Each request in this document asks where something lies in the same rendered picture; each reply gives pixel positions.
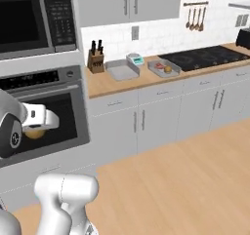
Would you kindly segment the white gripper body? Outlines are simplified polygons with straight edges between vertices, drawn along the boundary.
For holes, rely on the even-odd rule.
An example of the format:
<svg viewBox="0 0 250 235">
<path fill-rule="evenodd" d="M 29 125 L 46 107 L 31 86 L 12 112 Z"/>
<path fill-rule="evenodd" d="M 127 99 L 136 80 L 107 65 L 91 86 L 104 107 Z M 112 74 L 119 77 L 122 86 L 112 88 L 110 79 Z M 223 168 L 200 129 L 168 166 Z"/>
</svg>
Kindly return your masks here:
<svg viewBox="0 0 250 235">
<path fill-rule="evenodd" d="M 60 126 L 60 118 L 51 110 L 46 110 L 45 128 L 47 130 L 56 129 Z"/>
</svg>

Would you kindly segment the grey tupperware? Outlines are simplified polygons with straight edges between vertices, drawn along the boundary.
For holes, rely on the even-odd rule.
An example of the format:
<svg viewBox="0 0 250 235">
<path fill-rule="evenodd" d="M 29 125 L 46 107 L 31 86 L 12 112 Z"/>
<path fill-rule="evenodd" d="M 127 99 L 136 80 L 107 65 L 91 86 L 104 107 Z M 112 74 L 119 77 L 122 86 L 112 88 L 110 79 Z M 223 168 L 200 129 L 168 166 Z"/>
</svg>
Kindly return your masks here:
<svg viewBox="0 0 250 235">
<path fill-rule="evenodd" d="M 172 67 L 172 72 L 170 73 L 165 73 L 164 69 L 156 69 L 154 68 L 154 65 L 158 62 L 161 62 L 162 64 L 164 64 L 165 66 L 169 65 Z M 173 62 L 167 60 L 167 59 L 155 59 L 155 60 L 151 60 L 147 63 L 147 68 L 153 72 L 154 74 L 158 75 L 161 78 L 167 78 L 167 77 L 174 77 L 174 76 L 178 76 L 181 72 L 181 68 L 179 66 L 177 66 L 176 64 L 174 64 Z"/>
<path fill-rule="evenodd" d="M 131 80 L 140 76 L 140 69 L 126 59 L 107 61 L 105 69 L 116 81 Z"/>
</svg>

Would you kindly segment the grey drawer front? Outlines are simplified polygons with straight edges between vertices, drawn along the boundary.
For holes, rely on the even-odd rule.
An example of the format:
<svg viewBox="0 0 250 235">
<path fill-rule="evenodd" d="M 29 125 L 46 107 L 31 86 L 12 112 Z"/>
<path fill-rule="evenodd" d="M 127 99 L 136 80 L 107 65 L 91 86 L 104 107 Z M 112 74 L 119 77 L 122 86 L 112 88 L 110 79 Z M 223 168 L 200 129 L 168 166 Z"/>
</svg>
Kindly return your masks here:
<svg viewBox="0 0 250 235">
<path fill-rule="evenodd" d="M 57 170 L 46 174 L 86 174 L 96 175 L 96 164 L 85 163 L 80 158 L 56 160 L 53 156 L 28 160 L 0 169 L 0 202 L 9 211 L 38 204 L 34 192 L 34 182 L 44 169 L 61 165 Z"/>
<path fill-rule="evenodd" d="M 171 94 L 158 96 L 160 91 L 171 91 Z M 157 100 L 179 96 L 183 91 L 183 82 L 167 82 L 139 89 L 139 104 L 154 102 Z"/>
<path fill-rule="evenodd" d="M 108 103 L 114 101 L 123 101 L 121 104 L 114 106 L 107 106 Z M 137 91 L 127 91 L 123 93 L 117 93 L 113 95 L 91 98 L 90 99 L 90 113 L 93 116 L 106 114 L 108 112 L 113 112 L 116 110 L 121 110 L 125 108 L 130 108 L 138 105 L 138 92 Z"/>
<path fill-rule="evenodd" d="M 220 85 L 221 78 L 222 78 L 221 72 L 187 78 L 184 82 L 183 93 L 189 94 L 193 92 L 206 90 L 209 88 L 218 87 Z M 203 85 L 203 86 L 199 85 L 199 82 L 205 81 L 205 80 L 211 81 L 211 85 Z"/>
<path fill-rule="evenodd" d="M 244 73 L 244 72 L 247 72 L 247 75 L 236 76 L 236 73 Z M 235 83 L 235 82 L 247 80 L 249 78 L 250 78 L 250 65 L 236 67 L 236 68 L 228 69 L 224 72 L 221 84 L 225 85 L 229 83 Z"/>
</svg>

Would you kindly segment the grey base cupboard door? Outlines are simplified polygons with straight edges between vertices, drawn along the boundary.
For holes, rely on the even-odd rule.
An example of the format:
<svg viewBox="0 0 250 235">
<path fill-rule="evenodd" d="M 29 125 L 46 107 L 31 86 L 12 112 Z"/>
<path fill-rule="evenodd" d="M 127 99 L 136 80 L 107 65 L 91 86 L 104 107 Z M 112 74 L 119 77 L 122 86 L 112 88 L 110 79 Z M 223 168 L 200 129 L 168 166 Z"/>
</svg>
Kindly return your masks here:
<svg viewBox="0 0 250 235">
<path fill-rule="evenodd" d="M 182 96 L 177 140 L 208 131 L 216 93 L 214 88 Z"/>
<path fill-rule="evenodd" d="M 99 166 L 137 154 L 137 133 L 134 133 L 135 111 L 138 123 L 137 107 L 92 115 L 93 150 Z"/>
<path fill-rule="evenodd" d="M 145 152 L 176 138 L 181 98 L 166 98 L 139 106 L 138 151 Z M 142 111 L 146 111 L 142 131 Z"/>
<path fill-rule="evenodd" d="M 220 88 L 213 118 L 210 124 L 211 130 L 218 129 L 239 119 L 239 114 L 243 108 L 247 95 L 247 87 L 249 85 L 250 80 L 244 80 L 235 83 L 229 83 L 223 85 Z M 222 107 L 219 108 L 222 90 L 225 90 L 225 95 Z"/>
</svg>

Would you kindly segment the wooden knife block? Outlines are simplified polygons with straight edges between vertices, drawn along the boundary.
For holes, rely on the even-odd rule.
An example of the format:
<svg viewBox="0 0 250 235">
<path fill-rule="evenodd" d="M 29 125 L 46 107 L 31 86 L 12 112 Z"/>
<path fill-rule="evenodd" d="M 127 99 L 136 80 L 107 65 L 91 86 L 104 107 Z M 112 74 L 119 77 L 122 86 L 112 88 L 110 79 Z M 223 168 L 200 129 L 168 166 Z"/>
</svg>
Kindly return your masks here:
<svg viewBox="0 0 250 235">
<path fill-rule="evenodd" d="M 98 50 L 89 51 L 87 67 L 93 74 L 104 72 L 104 55 Z"/>
</svg>

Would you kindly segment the black steel microwave oven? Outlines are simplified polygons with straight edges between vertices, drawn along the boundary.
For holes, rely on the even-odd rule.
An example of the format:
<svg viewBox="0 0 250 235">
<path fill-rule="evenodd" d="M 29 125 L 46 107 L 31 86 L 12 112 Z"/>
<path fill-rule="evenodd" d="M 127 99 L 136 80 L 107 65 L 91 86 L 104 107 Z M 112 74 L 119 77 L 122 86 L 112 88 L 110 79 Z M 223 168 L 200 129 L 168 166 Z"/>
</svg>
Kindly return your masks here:
<svg viewBox="0 0 250 235">
<path fill-rule="evenodd" d="M 71 0 L 0 0 L 0 60 L 75 49 Z"/>
</svg>

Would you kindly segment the black hob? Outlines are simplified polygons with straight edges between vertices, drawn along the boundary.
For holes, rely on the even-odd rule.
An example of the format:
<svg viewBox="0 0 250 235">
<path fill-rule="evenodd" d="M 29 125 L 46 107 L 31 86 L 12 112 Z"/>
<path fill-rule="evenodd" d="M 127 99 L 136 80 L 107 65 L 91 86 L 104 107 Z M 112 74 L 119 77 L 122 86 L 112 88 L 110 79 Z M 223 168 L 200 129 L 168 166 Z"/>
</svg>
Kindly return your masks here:
<svg viewBox="0 0 250 235">
<path fill-rule="evenodd" d="M 159 55 L 176 64 L 183 72 L 250 59 L 249 56 L 223 46 L 213 46 Z"/>
</svg>

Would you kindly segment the wooden spatula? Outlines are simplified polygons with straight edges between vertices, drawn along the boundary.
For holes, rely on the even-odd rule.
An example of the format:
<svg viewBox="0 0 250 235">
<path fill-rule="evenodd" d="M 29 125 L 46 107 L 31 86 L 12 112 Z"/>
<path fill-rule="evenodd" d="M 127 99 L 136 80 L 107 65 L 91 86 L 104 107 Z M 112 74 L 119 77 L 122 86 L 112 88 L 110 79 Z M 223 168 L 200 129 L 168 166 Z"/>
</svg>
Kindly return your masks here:
<svg viewBox="0 0 250 235">
<path fill-rule="evenodd" d="M 206 7 L 204 7 L 204 9 L 203 9 L 202 21 L 201 21 L 201 24 L 199 25 L 199 29 L 198 29 L 198 31 L 200 31 L 200 32 L 203 31 L 203 29 L 204 29 L 205 14 L 206 14 Z"/>
</svg>

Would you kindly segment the black toaster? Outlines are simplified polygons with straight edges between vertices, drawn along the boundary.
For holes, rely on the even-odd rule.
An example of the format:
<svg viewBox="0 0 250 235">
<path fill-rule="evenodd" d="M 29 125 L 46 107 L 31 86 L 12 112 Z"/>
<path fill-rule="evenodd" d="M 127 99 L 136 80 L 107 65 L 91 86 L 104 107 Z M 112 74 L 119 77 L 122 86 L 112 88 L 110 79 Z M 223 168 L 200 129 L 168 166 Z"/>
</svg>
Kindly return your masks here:
<svg viewBox="0 0 250 235">
<path fill-rule="evenodd" d="M 235 45 L 250 50 L 250 28 L 239 30 Z"/>
</svg>

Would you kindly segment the grey wall cupboard door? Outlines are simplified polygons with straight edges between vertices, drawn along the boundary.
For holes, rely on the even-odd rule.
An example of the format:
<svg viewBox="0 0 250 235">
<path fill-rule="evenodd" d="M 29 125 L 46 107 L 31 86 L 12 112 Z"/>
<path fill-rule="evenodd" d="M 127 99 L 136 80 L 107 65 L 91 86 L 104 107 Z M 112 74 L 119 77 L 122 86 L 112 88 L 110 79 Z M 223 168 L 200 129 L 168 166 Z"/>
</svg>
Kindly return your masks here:
<svg viewBox="0 0 250 235">
<path fill-rule="evenodd" d="M 131 21 L 177 19 L 180 14 L 181 0 L 138 0 L 136 15 L 134 12 L 135 0 L 130 1 Z"/>
<path fill-rule="evenodd" d="M 124 0 L 78 0 L 82 27 L 117 24 L 129 21 L 124 15 Z"/>
</svg>

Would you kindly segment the brown tool rail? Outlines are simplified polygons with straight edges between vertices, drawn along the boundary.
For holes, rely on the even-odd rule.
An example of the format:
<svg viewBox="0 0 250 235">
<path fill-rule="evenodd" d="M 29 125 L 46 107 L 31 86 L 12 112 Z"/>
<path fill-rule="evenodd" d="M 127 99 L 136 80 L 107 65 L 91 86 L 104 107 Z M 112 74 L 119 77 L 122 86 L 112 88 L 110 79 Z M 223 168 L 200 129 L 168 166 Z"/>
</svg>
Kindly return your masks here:
<svg viewBox="0 0 250 235">
<path fill-rule="evenodd" d="M 184 3 L 184 7 L 189 7 L 189 6 L 201 6 L 201 5 L 208 5 L 209 1 L 202 1 L 202 2 L 189 2 L 189 3 Z"/>
</svg>

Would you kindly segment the grey double wall socket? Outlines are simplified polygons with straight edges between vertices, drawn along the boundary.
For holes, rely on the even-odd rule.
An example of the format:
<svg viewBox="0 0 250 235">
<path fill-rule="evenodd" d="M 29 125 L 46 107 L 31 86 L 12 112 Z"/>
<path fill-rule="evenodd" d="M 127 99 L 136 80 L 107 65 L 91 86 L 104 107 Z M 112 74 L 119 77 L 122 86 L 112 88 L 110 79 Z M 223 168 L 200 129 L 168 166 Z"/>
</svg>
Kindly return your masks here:
<svg viewBox="0 0 250 235">
<path fill-rule="evenodd" d="M 245 26 L 247 21 L 248 21 L 249 15 L 238 15 L 236 19 L 235 26 L 240 27 L 240 26 Z"/>
</svg>

